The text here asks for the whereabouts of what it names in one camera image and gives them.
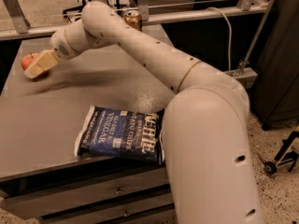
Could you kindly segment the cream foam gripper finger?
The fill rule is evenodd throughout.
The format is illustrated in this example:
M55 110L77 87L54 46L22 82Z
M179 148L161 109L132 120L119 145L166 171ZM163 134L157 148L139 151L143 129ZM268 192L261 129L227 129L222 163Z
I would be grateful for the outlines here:
M54 50L45 49L38 53L38 56L34 59L34 64L39 65L43 70L48 72L59 61L60 59Z

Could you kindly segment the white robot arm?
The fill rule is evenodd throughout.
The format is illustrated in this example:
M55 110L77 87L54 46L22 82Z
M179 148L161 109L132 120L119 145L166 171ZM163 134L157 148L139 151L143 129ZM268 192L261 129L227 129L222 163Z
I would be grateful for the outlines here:
M93 1L25 69L35 78L88 49L120 46L174 94L162 142L178 224L264 224L247 134L249 97L233 77L130 27Z

